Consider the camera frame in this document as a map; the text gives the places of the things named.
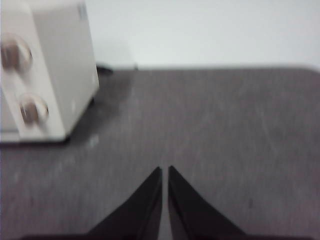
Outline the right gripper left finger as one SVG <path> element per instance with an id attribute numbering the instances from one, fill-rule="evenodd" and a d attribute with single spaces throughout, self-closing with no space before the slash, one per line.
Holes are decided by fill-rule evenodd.
<path id="1" fill-rule="evenodd" d="M 85 233 L 34 234 L 23 240 L 156 240 L 162 214 L 163 171 L 156 167 L 133 194 Z"/>

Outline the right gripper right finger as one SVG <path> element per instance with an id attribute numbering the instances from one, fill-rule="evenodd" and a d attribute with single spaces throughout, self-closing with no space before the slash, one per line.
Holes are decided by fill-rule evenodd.
<path id="1" fill-rule="evenodd" d="M 174 240 L 310 240 L 249 234 L 208 203 L 174 167 L 168 168 L 168 210 Z"/>

